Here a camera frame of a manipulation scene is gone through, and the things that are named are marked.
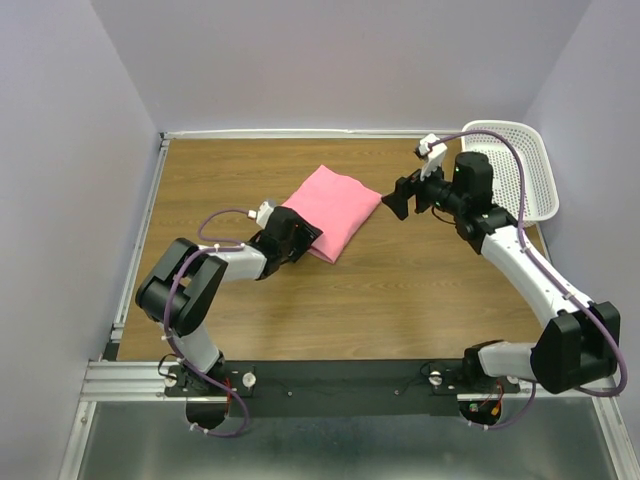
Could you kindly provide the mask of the pink t shirt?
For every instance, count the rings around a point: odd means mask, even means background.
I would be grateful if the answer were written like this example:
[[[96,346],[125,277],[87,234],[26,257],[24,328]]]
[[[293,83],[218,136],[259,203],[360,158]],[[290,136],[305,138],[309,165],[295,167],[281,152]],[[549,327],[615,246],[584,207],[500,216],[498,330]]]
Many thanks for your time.
[[[381,194],[360,181],[320,165],[283,203],[322,231],[310,253],[335,264],[381,203]]]

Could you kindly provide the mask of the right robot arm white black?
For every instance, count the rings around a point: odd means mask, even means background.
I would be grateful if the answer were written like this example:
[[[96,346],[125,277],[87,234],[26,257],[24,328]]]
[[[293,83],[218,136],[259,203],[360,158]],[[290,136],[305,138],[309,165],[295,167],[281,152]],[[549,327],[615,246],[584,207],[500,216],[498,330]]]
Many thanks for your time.
[[[480,392],[496,377],[537,382],[558,394],[613,375],[620,315],[609,302],[595,303],[572,289],[531,244],[518,235],[515,218],[493,201],[493,168],[477,152],[457,155],[451,180],[441,168],[417,170],[396,180],[383,203],[401,220],[436,207],[452,215],[458,235],[492,263],[525,299],[544,330],[534,344],[495,340],[466,349],[460,379]]]

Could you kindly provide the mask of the white perforated plastic basket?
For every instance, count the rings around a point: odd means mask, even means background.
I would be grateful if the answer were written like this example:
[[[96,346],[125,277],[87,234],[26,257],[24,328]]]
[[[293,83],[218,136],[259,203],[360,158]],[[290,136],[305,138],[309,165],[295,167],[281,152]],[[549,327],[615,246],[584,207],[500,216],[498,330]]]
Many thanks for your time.
[[[462,149],[486,155],[493,167],[495,203],[512,216],[518,215],[520,171],[509,148],[492,136],[479,135],[479,130],[493,131],[505,138],[521,160],[525,178],[524,225],[529,227],[555,216],[559,209],[556,184],[543,139],[535,129],[512,121],[475,120],[462,130],[470,133],[462,138]]]

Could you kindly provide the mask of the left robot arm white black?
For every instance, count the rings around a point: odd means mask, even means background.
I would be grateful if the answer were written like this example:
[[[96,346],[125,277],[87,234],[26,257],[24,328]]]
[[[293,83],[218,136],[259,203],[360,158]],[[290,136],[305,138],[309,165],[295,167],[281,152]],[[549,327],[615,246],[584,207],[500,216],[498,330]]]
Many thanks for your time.
[[[207,237],[196,244],[174,240],[135,294],[136,305],[163,329],[163,340],[201,395],[231,392],[224,380],[224,355],[210,338],[205,318],[219,287],[241,280],[260,281],[281,266],[297,262],[323,231],[295,210],[263,202],[257,209],[227,208],[207,219],[237,213],[259,230],[247,241]]]

